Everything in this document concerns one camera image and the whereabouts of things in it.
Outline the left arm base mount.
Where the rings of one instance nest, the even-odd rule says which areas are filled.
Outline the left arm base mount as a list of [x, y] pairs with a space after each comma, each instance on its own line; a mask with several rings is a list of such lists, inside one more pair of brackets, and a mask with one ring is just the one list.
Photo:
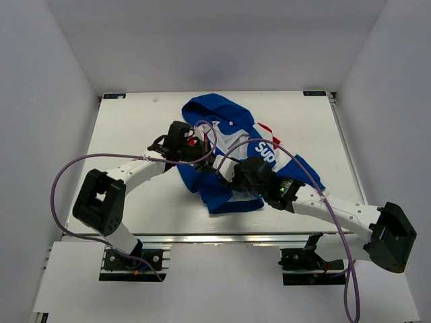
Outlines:
[[105, 248], [100, 266], [99, 281], [160, 283], [170, 266], [169, 245], [144, 244], [140, 260], [121, 256], [112, 248]]

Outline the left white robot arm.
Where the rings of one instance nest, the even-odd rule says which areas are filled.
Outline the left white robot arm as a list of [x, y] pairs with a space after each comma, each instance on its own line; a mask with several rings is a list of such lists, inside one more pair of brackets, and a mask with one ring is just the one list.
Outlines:
[[123, 224], [126, 196], [172, 166], [209, 166], [215, 148], [205, 131], [174, 121], [168, 133], [155, 139], [143, 155], [109, 171], [90, 170], [72, 215], [118, 250], [119, 260], [127, 268], [136, 268], [142, 261], [142, 243]]

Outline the left blue table label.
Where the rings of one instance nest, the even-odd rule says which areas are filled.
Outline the left blue table label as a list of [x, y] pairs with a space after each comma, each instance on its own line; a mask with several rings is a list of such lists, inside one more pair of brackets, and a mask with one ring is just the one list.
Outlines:
[[104, 94], [103, 100], [122, 100], [126, 98], [126, 94]]

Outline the aluminium front rail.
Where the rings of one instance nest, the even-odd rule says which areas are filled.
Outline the aluminium front rail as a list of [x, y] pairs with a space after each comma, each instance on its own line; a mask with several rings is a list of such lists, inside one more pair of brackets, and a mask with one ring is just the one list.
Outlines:
[[175, 244], [252, 244], [262, 246], [281, 246], [282, 248], [300, 248], [305, 246], [310, 234], [216, 234], [216, 235], [138, 235], [143, 249], [171, 248]]

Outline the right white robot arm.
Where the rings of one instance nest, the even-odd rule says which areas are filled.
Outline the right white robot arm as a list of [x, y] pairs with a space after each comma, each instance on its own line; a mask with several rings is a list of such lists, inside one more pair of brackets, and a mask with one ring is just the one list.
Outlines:
[[217, 170], [227, 185], [258, 195], [274, 209], [338, 223], [347, 230], [344, 236], [310, 234], [301, 251], [282, 256], [279, 263], [285, 270], [325, 270], [330, 262], [351, 258], [391, 273], [404, 272], [417, 233], [399, 205], [377, 207], [322, 196], [300, 180], [276, 174], [260, 157], [227, 159]]

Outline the blue white red jacket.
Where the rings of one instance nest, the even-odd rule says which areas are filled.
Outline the blue white red jacket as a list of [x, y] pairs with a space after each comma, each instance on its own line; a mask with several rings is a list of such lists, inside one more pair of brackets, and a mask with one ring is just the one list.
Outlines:
[[[314, 182], [321, 190], [325, 186], [319, 175], [303, 159], [296, 155], [295, 160], [278, 147], [266, 142], [248, 139], [266, 139], [279, 144], [273, 131], [260, 122], [255, 122], [246, 108], [218, 94], [206, 94], [189, 100], [181, 110], [184, 120], [194, 125], [200, 120], [212, 124], [215, 155], [225, 155], [231, 148], [244, 143], [230, 155], [240, 161], [258, 156], [267, 162], [271, 169], [280, 176], [300, 180], [312, 186]], [[199, 193], [201, 200], [212, 215], [224, 213], [244, 213], [256, 211], [264, 206], [263, 199], [247, 192], [237, 192], [224, 187], [215, 174], [197, 172], [192, 166], [178, 166], [178, 171], [187, 189]]]

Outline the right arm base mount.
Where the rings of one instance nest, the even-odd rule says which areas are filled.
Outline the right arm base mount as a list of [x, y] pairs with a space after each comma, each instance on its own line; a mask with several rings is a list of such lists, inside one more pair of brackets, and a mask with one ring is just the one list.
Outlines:
[[278, 265], [282, 269], [284, 286], [344, 285], [346, 269], [342, 260], [326, 261], [316, 252], [323, 233], [313, 233], [304, 247], [281, 248]]

